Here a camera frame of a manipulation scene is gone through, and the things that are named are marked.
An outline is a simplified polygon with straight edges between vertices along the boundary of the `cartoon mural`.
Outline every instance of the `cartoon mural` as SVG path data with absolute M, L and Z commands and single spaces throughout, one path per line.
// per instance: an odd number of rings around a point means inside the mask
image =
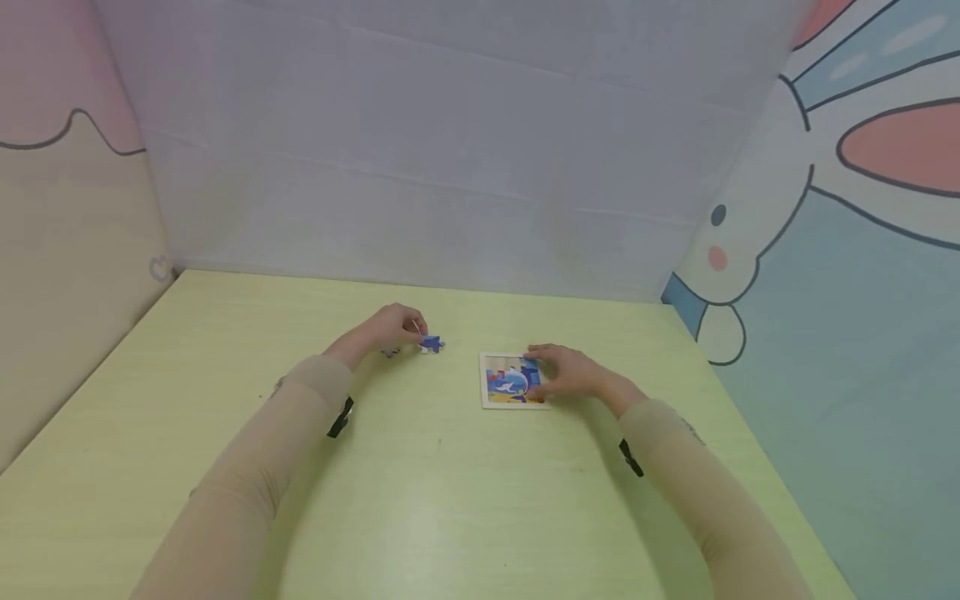
M 960 597 L 960 3 L 824 0 L 663 295 L 857 597 Z
M 663 299 L 717 366 L 736 304 L 817 191 L 879 227 L 960 250 L 960 6 L 824 0 Z
M 171 280 L 89 0 L 0 3 L 0 471 Z

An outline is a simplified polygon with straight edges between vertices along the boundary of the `light green table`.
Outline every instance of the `light green table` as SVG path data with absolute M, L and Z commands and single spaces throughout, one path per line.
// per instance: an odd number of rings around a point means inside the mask
M 262 597 L 709 597 L 696 548 L 594 401 L 480 408 L 477 354 L 541 341 L 672 402 L 816 596 L 852 597 L 670 307 L 188 272 L 0 476 L 0 598 L 125 598 L 277 377 L 394 300 L 447 347 L 364 365 L 349 427 L 284 502 Z

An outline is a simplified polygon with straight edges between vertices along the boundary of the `person's right hand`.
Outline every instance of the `person's right hand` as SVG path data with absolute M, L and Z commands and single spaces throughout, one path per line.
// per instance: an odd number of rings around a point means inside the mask
M 594 396 L 619 419 L 631 406 L 647 399 L 633 381 L 591 359 L 580 350 L 555 344 L 533 345 L 523 358 L 539 360 L 554 376 L 530 392 L 532 398 L 547 396 Z
M 528 396 L 533 398 L 554 395 L 600 397 L 604 382 L 613 375 L 580 350 L 556 344 L 534 344 L 528 349 L 530 351 L 523 358 L 539 360 L 554 373 L 550 381 L 529 392 Z

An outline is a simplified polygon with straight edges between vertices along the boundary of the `beige sleeve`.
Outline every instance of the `beige sleeve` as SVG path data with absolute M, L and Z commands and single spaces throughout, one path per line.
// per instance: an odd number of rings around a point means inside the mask
M 280 499 L 343 410 L 351 379 L 325 356 L 296 365 L 190 494 L 131 598 L 247 598 Z
M 811 598 L 777 531 L 746 490 L 665 403 L 620 417 L 636 461 L 680 515 L 719 600 Z

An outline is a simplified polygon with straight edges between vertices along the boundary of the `pink ear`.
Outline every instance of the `pink ear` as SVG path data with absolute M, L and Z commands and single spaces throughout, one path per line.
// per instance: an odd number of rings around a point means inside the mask
M 46 142 L 82 108 L 114 149 L 142 148 L 92 2 L 0 2 L 0 40 L 0 142 Z
M 833 22 L 833 19 L 840 16 L 840 13 L 845 11 L 851 4 L 853 4 L 853 0 L 820 0 L 820 4 L 817 5 L 813 16 L 806 22 L 806 27 L 800 33 L 800 38 L 797 39 L 796 45 L 798 47 L 803 46 L 816 37 L 827 28 L 827 25 Z
M 840 157 L 868 177 L 960 194 L 960 99 L 904 107 L 861 123 L 840 140 Z

